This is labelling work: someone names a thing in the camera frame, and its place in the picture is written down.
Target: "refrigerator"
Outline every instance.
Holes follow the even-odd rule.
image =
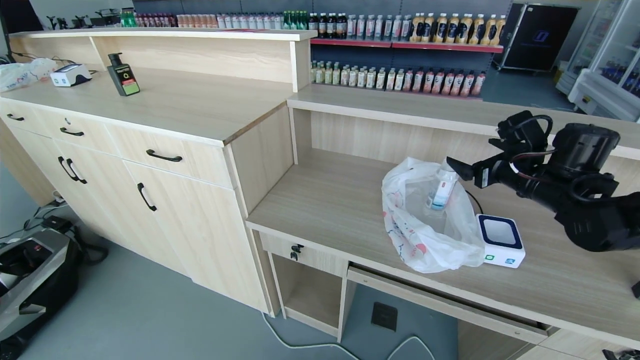
[[[622,0],[569,101],[590,115],[640,121],[640,0]]]
[[[567,70],[556,84],[556,88],[560,92],[568,95],[578,79],[580,71],[591,65],[622,3],[623,0],[600,0],[598,2],[591,21],[584,30],[573,56],[569,59]]]

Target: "cabinet handle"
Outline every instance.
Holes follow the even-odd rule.
[[[69,134],[69,135],[73,135],[73,136],[83,136],[84,133],[82,131],[78,131],[77,133],[72,133],[70,131],[67,131],[66,127],[61,127],[60,128],[60,132],[61,133],[65,133],[65,134]]]
[[[71,159],[67,159],[67,165],[69,165],[69,169],[71,169],[71,171],[77,177],[78,181],[80,181],[83,184],[86,184],[86,180],[85,179],[81,179],[80,176],[78,175],[79,171],[76,170],[76,166],[74,165],[74,161],[71,160]]]
[[[24,121],[24,117],[15,117],[13,114],[6,114],[6,117],[16,121]]]
[[[145,204],[147,204],[147,207],[149,208],[149,210],[151,211],[155,211],[158,210],[158,208],[155,205],[151,205],[149,204],[149,201],[147,201],[147,197],[145,196],[145,185],[143,183],[138,183],[138,192],[140,192],[140,196],[142,196],[142,200],[145,201]]]
[[[166,158],[164,156],[156,155],[156,152],[151,150],[151,149],[147,150],[147,155],[153,156],[154,158],[166,160],[166,161],[173,161],[174,163],[178,163],[178,162],[182,161],[182,156],[175,156],[173,158]]]
[[[62,156],[58,156],[58,162],[60,163],[60,166],[65,169],[65,172],[67,173],[67,175],[69,175],[69,177],[71,178],[71,180],[73,181],[78,181],[80,180],[80,178],[78,178],[77,176],[73,176],[71,174],[69,174],[69,171],[67,171],[67,168],[65,168],[65,165],[63,164],[63,162],[65,161],[65,159]]]

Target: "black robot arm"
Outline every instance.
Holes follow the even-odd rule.
[[[540,119],[547,121],[546,131]],[[567,124],[556,134],[553,149],[548,149],[552,126],[550,117],[523,111],[498,123],[500,139],[489,139],[502,153],[473,165],[452,158],[447,162],[479,188],[501,183],[553,211],[567,237],[583,249],[640,248],[640,193],[611,197],[618,182],[613,175],[600,173],[620,134],[594,125]]]

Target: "bag on counter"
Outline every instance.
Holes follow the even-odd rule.
[[[425,184],[436,178],[439,168],[438,163],[406,158],[382,180],[387,234],[404,263],[422,273],[480,266],[484,261],[484,241],[461,184],[454,185],[444,210],[423,210],[428,197]]]
[[[30,63],[0,65],[0,92],[7,92],[49,79],[49,74],[58,67],[55,61],[45,58],[35,59]]]

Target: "wall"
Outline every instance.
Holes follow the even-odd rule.
[[[89,15],[89,17],[98,17],[95,13],[100,9],[121,9],[133,7],[131,0],[30,0],[33,10],[40,18],[40,22],[46,28],[51,23],[47,16],[64,17],[67,19],[69,27],[72,26],[71,20],[75,19],[75,15]]]

